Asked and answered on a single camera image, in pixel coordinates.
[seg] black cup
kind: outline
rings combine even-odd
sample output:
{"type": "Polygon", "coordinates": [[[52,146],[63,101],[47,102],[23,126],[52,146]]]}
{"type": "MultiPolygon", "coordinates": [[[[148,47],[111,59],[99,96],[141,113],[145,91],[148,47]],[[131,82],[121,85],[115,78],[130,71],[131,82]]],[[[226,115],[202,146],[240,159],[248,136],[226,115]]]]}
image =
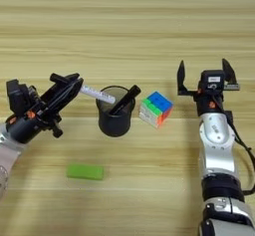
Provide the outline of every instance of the black cup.
{"type": "Polygon", "coordinates": [[[99,109],[99,127],[101,131],[108,136],[122,136],[128,132],[130,128],[131,112],[135,106],[135,99],[123,108],[117,115],[110,115],[110,110],[123,98],[128,89],[120,86],[110,86],[102,89],[116,98],[116,102],[111,105],[106,102],[97,100],[99,109]]]}

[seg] black cable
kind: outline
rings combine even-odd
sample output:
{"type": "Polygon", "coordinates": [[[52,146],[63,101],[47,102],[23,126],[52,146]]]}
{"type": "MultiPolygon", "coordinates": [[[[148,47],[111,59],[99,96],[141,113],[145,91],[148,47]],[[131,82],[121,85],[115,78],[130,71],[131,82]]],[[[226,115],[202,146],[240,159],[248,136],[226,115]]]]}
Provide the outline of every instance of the black cable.
{"type": "MultiPolygon", "coordinates": [[[[230,127],[233,129],[234,133],[235,133],[235,141],[241,145],[248,153],[251,161],[252,161],[252,165],[253,165],[253,170],[254,170],[254,173],[255,173],[255,156],[252,152],[252,148],[251,147],[248,147],[244,141],[242,140],[242,138],[240,137],[234,123],[232,122],[231,118],[229,117],[229,115],[226,113],[226,111],[224,110],[224,108],[220,105],[220,103],[218,102],[218,100],[216,99],[215,96],[212,96],[212,99],[213,101],[217,104],[217,106],[219,107],[219,109],[221,110],[221,112],[223,114],[226,115],[227,117],[227,122],[228,124],[230,125],[230,127]]],[[[254,185],[253,187],[250,189],[250,190],[243,190],[243,194],[244,195],[251,195],[251,194],[254,194],[255,193],[255,182],[254,182],[254,185]]]]}

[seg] wood grain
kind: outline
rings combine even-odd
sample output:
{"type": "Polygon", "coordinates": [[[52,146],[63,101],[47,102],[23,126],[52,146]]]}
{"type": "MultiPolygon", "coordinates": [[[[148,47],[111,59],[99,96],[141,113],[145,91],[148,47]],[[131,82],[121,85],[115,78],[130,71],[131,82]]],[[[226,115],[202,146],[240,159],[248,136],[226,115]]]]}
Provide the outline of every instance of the wood grain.
{"type": "MultiPolygon", "coordinates": [[[[5,82],[19,79],[43,94],[49,76],[78,72],[97,89],[137,84],[145,98],[174,102],[155,130],[132,114],[129,133],[98,128],[95,101],[80,95],[62,112],[61,139],[42,132],[15,164],[1,201],[3,236],[196,235],[202,216],[197,165],[199,119],[192,99],[176,95],[186,63],[195,89],[201,71],[226,58],[242,91],[225,95],[241,135],[255,145],[253,67],[255,0],[0,0],[0,117],[9,114],[5,82]],[[104,181],[70,180],[71,162],[101,164],[104,181]]],[[[235,146],[243,188],[252,184],[235,146]]],[[[247,198],[255,212],[254,197],[247,198]]]]}

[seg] white pen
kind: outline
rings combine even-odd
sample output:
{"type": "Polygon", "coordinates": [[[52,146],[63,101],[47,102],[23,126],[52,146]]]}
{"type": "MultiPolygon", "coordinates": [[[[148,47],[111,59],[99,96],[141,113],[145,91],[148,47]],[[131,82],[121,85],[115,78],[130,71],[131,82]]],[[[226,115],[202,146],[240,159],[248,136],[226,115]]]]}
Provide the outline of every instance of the white pen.
{"type": "Polygon", "coordinates": [[[115,97],[110,96],[104,92],[97,91],[93,88],[90,88],[89,86],[82,86],[80,92],[109,104],[114,104],[116,102],[115,97]]]}

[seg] pen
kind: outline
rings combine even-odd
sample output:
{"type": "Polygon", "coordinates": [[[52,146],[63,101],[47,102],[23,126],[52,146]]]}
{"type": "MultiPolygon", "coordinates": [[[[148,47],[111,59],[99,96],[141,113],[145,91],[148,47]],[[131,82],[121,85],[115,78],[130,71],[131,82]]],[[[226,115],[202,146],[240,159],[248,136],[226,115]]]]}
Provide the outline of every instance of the pen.
{"type": "Polygon", "coordinates": [[[80,89],[80,92],[112,105],[116,102],[115,97],[110,96],[104,92],[97,91],[93,88],[90,88],[89,86],[82,86],[82,88],[80,89]]]}
{"type": "Polygon", "coordinates": [[[110,115],[117,115],[121,110],[124,109],[138,94],[140,93],[140,88],[137,85],[132,86],[127,94],[110,110],[110,115]]]}

